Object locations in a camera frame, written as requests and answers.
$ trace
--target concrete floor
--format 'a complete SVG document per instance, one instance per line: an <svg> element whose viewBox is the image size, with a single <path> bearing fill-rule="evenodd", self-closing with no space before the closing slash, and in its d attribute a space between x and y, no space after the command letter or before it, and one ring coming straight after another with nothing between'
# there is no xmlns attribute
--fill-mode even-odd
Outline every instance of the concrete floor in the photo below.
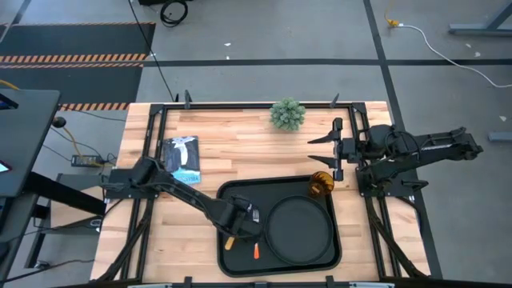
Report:
<svg viewBox="0 0 512 288"><path fill-rule="evenodd" d="M454 37L451 22L484 22L505 0L395 1L391 17L424 29L434 47L451 58L512 58L512 38ZM413 30L388 30L383 19L387 1L372 0L388 59L434 59ZM11 22L22 0L0 2L0 22ZM158 23L154 52L158 60L261 58L376 59L362 1L326 0L195 0L189 17L173 29L163 27L154 11L134 4L140 21ZM132 22L125 0L32 0L22 23ZM478 66L499 84L512 83L511 66ZM163 68L174 93L188 89L198 101L265 101L293 96L299 100L387 100L378 66L223 66ZM512 202L507 181L512 168L511 144L488 142L490 131L512 131L512 88L494 89L482 78L452 66L392 66L391 77L406 128L413 134L465 126L484 153L472 162L440 162L418 170L430 185L423 190L443 277L512 283ZM168 101L156 68L144 68L138 102ZM124 118L126 112L96 112ZM68 120L78 141L105 157L117 153L123 124L75 112ZM502 121L500 116L507 117ZM68 142L50 132L46 145L65 156ZM57 173L92 174L71 168L42 149L34 170L54 178ZM31 237L14 267L22 266ZM97 237L57 236L45 240L40 259L61 262L92 259ZM57 286L83 283L91 265L73 264L9 286ZM29 272L13 268L11 276Z"/></svg>

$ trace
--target caution tape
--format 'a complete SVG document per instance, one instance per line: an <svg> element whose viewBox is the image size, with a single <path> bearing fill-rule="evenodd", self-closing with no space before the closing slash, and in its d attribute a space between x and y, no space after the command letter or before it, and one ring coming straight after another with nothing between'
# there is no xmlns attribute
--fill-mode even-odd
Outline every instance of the caution tape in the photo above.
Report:
<svg viewBox="0 0 512 288"><path fill-rule="evenodd" d="M95 68L95 67L144 67L141 63L95 63L57 65L0 65L0 69L50 69L50 68Z"/></svg>
<svg viewBox="0 0 512 288"><path fill-rule="evenodd" d="M141 25L155 25L155 22L140 22ZM96 22L96 23L19 23L13 26L91 26L91 25L137 25L136 22Z"/></svg>
<svg viewBox="0 0 512 288"><path fill-rule="evenodd" d="M108 62L142 61L146 54L82 54L82 55L21 55L0 56L4 63L62 63L62 62Z"/></svg>
<svg viewBox="0 0 512 288"><path fill-rule="evenodd" d="M128 110L129 103L66 103L61 104L59 111L99 111L99 110Z"/></svg>

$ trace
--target green plant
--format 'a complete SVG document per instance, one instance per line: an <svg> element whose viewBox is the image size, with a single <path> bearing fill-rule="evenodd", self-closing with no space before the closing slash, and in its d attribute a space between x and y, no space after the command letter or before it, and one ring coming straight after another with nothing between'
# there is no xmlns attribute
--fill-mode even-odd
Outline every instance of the green plant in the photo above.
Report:
<svg viewBox="0 0 512 288"><path fill-rule="evenodd" d="M272 115L270 121L276 128L296 131L304 123L306 108L300 106L300 102L293 98L284 98L272 105L270 113Z"/></svg>

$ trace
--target fork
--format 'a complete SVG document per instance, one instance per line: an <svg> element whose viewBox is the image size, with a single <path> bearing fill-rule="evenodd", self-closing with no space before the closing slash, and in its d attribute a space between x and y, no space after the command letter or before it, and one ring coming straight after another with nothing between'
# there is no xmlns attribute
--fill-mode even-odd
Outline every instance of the fork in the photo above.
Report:
<svg viewBox="0 0 512 288"><path fill-rule="evenodd" d="M259 210L253 209L253 221L259 223ZM259 259L258 242L254 244L254 259Z"/></svg>

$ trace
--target orange handle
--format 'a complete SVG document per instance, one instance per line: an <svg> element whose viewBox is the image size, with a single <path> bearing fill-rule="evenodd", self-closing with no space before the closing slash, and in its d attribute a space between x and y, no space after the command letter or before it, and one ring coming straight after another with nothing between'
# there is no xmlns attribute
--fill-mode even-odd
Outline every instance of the orange handle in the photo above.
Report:
<svg viewBox="0 0 512 288"><path fill-rule="evenodd" d="M231 247L233 246L234 237L229 237L226 241L226 244L224 245L224 249L227 251L231 250Z"/></svg>
<svg viewBox="0 0 512 288"><path fill-rule="evenodd" d="M259 259L259 248L258 244L254 244L254 259Z"/></svg>

